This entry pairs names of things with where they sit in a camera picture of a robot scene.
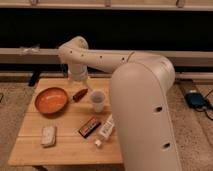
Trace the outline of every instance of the bowl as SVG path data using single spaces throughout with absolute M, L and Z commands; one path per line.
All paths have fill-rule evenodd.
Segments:
M 41 91 L 35 99 L 35 107 L 42 114 L 59 112 L 67 103 L 67 92 L 59 87 L 47 88 Z

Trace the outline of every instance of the floor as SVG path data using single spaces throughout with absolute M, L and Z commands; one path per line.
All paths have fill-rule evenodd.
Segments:
M 4 94 L 0 103 L 0 171 L 35 170 L 32 167 L 11 167 L 7 164 L 25 110 L 35 89 L 28 86 L 30 76 L 31 74 L 26 73 L 0 74 L 0 92 Z M 198 88 L 205 95 L 213 88 L 213 83 L 202 83 Z M 177 84 L 170 89 L 167 98 L 183 171 L 212 171 L 213 121 L 207 119 L 204 113 L 195 112 L 187 107 Z M 209 96 L 209 100 L 213 103 L 213 94 Z M 123 165 L 47 168 L 51 171 L 124 171 Z

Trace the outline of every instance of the tabletop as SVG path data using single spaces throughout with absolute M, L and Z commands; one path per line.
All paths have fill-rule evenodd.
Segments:
M 108 99 L 109 79 L 93 78 L 88 82 L 93 89 L 101 89 L 106 94 L 105 107 L 101 113 L 95 113 L 87 93 L 79 102 L 68 103 L 59 113 L 46 117 L 37 111 L 34 104 L 35 98 L 42 90 L 60 87 L 72 97 L 85 86 L 78 82 L 71 83 L 66 78 L 39 80 L 9 158 L 10 165 L 119 164 L 123 162 L 115 131 L 101 149 L 94 145 L 100 127 L 86 139 L 78 132 L 80 127 L 93 116 L 104 123 L 111 114 Z M 41 146 L 42 128 L 47 125 L 57 126 L 56 145 L 43 148 Z

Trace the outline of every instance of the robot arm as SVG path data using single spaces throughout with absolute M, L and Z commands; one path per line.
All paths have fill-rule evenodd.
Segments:
M 59 48 L 70 77 L 86 81 L 87 66 L 113 73 L 110 104 L 126 171 L 181 171 L 166 92 L 171 62 L 137 51 L 88 50 L 82 37 Z

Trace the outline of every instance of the clear cup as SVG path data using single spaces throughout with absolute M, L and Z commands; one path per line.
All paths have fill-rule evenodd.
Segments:
M 100 113 L 104 108 L 105 94 L 101 90 L 93 90 L 90 94 L 90 101 L 95 112 Z

